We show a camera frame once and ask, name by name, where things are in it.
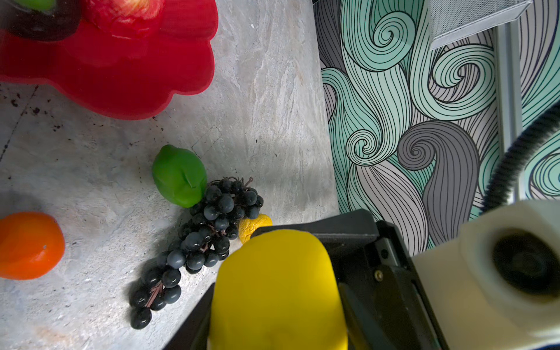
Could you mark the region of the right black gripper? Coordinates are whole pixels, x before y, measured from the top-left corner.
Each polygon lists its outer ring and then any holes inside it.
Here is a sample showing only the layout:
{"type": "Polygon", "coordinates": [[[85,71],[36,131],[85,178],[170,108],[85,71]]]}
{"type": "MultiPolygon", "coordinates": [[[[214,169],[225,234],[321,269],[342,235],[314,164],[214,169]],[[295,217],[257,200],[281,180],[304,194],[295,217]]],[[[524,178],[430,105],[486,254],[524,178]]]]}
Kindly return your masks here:
{"type": "Polygon", "coordinates": [[[395,349],[449,347],[397,226],[359,209],[287,229],[323,243],[337,283],[351,288],[395,349]]]}

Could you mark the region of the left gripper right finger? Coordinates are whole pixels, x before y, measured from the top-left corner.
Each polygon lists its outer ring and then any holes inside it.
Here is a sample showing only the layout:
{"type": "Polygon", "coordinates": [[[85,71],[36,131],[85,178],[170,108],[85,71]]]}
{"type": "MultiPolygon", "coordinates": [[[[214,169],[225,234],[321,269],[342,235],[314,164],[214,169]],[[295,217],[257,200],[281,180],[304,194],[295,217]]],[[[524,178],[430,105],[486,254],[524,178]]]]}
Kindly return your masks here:
{"type": "Polygon", "coordinates": [[[344,309],[345,321],[353,349],[380,350],[395,349],[379,323],[373,318],[351,288],[338,284],[338,291],[344,309]]]}

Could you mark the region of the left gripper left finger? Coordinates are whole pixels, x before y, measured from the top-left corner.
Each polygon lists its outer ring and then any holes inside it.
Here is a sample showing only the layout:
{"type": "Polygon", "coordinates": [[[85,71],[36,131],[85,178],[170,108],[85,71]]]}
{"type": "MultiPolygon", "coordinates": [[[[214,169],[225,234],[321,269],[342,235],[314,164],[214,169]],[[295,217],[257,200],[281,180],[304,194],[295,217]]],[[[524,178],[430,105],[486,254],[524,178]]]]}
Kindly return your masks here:
{"type": "Polygon", "coordinates": [[[211,318],[211,303],[215,284],[212,284],[188,318],[179,327],[164,350],[207,350],[211,318]]]}

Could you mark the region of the large yellow fake lemon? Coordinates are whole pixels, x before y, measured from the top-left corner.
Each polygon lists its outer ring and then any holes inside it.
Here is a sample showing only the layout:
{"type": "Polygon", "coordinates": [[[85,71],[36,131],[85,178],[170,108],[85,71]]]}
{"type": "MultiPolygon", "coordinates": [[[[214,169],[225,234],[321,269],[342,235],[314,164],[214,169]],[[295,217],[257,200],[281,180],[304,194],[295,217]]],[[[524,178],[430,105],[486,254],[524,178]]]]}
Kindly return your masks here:
{"type": "Polygon", "coordinates": [[[332,263],[315,236],[275,230],[249,239],[220,266],[210,349],[348,349],[332,263]]]}

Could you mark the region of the small yellow fake lemon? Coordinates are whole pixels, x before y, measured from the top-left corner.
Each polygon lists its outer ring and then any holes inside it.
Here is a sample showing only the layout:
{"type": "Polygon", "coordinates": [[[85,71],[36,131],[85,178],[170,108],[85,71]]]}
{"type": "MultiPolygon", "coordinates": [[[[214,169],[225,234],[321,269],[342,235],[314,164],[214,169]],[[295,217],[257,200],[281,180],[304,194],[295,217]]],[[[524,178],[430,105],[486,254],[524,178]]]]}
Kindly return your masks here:
{"type": "Polygon", "coordinates": [[[258,228],[272,225],[272,219],[266,214],[259,214],[256,219],[243,219],[239,223],[239,240],[242,244],[245,244],[258,228]]]}

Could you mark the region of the green fake lime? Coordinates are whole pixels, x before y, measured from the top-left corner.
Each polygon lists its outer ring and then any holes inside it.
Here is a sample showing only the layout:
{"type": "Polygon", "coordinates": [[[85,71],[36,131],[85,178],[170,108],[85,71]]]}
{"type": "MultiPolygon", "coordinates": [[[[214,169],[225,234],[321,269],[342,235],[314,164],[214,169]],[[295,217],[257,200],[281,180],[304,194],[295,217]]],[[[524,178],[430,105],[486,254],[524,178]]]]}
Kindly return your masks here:
{"type": "Polygon", "coordinates": [[[172,204],[190,208],[206,191],[207,173],[192,151],[167,144],[156,155],[152,175],[160,194],[172,204]]]}

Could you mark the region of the red flower-shaped fruit bowl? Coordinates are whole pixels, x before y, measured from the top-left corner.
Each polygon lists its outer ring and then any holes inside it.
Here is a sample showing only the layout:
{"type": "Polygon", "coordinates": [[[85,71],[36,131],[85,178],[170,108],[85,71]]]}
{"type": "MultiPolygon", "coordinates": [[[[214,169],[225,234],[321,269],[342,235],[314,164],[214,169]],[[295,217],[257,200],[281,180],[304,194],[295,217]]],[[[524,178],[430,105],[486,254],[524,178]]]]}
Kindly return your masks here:
{"type": "Polygon", "coordinates": [[[162,112],[176,94],[205,91],[214,78],[215,1],[166,1],[146,39],[112,36],[82,20],[58,42],[1,31],[1,81],[51,85],[77,104],[121,120],[162,112]]]}

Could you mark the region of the red wrinkled fake pepper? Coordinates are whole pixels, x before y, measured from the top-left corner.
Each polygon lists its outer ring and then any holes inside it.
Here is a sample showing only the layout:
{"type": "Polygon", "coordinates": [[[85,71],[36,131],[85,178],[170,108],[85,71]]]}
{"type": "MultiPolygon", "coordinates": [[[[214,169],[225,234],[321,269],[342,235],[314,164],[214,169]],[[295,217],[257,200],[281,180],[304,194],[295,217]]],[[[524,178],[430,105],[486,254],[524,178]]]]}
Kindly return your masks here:
{"type": "Polygon", "coordinates": [[[112,36],[142,39],[153,35],[159,25],[163,0],[81,1],[83,17],[112,36]]]}

